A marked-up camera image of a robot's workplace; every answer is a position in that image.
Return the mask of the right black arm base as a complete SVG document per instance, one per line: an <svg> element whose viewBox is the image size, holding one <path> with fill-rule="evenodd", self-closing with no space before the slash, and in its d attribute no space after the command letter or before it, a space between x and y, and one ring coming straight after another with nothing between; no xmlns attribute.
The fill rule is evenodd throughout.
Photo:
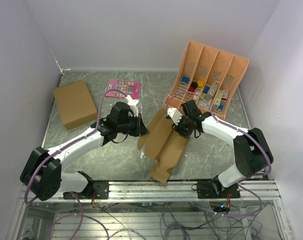
<svg viewBox="0 0 303 240"><path fill-rule="evenodd" d="M213 183L210 179L197 180L191 189L196 191L198 199L238 199L241 197L236 184L224 188Z"/></svg>

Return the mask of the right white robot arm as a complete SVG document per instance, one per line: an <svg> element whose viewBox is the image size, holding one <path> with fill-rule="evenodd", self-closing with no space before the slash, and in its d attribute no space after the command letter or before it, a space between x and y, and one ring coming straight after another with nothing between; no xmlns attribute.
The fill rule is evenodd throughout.
<svg viewBox="0 0 303 240"><path fill-rule="evenodd" d="M227 123L211 112L202 113L194 100L181 105L183 113L177 108L166 110L167 118L173 121L172 129L180 136L188 138L192 133L215 136L233 147L234 164L212 179L212 192L223 198L230 186L249 179L261 170L271 169L273 155L259 128L246 129Z"/></svg>

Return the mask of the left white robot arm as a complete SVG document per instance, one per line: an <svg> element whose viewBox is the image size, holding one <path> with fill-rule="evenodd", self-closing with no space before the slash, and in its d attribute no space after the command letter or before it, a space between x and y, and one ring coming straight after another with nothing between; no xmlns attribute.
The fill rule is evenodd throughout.
<svg viewBox="0 0 303 240"><path fill-rule="evenodd" d="M86 153L115 143L118 135L141 137L149 133L140 113L141 102L127 98L116 102L110 113L93 123L85 132L71 140L49 149L35 148L20 175L20 181L41 201L56 193L63 199L107 199L109 184L94 180L83 171L66 173L73 161Z"/></svg>

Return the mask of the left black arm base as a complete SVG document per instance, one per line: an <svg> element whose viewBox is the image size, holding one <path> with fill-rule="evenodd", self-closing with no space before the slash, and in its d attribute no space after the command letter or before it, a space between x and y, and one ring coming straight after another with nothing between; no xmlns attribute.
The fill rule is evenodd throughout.
<svg viewBox="0 0 303 240"><path fill-rule="evenodd" d="M72 200L106 200L109 197L109 183L107 181L69 181L62 182L59 192L62 193L63 199Z"/></svg>

